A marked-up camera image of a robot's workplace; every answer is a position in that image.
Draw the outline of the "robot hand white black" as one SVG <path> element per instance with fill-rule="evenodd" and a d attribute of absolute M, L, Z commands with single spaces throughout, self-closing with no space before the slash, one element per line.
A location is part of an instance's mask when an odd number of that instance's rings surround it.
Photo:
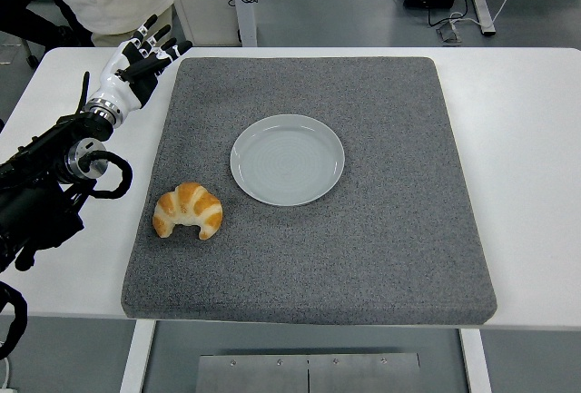
<path fill-rule="evenodd" d="M 158 77 L 173 62 L 186 54 L 193 43 L 172 37 L 163 42 L 171 27 L 155 30 L 158 16 L 144 24 L 121 42 L 102 71 L 100 87 L 89 101 L 110 106 L 119 115 L 143 108 L 157 87 Z"/>

